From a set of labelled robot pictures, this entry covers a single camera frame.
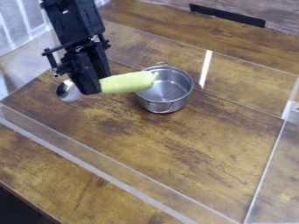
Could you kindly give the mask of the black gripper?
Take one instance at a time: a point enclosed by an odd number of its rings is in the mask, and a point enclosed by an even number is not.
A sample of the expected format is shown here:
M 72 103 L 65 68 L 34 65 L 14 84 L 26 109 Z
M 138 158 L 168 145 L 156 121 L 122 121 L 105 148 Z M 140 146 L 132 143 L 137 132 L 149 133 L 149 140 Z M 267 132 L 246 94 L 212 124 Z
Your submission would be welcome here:
M 96 39 L 45 48 L 41 55 L 48 59 L 54 77 L 69 75 L 74 86 L 84 95 L 100 92 L 98 79 L 110 75 L 105 50 L 110 47 L 102 35 Z

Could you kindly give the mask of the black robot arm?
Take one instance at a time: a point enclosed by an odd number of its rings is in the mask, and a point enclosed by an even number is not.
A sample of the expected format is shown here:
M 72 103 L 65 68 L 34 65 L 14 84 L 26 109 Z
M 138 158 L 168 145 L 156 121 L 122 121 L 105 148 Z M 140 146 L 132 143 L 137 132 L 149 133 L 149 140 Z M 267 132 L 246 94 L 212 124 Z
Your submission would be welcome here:
M 110 75 L 105 50 L 110 47 L 94 0 L 41 0 L 60 45 L 45 48 L 53 75 L 66 74 L 84 95 L 101 92 L 98 80 Z

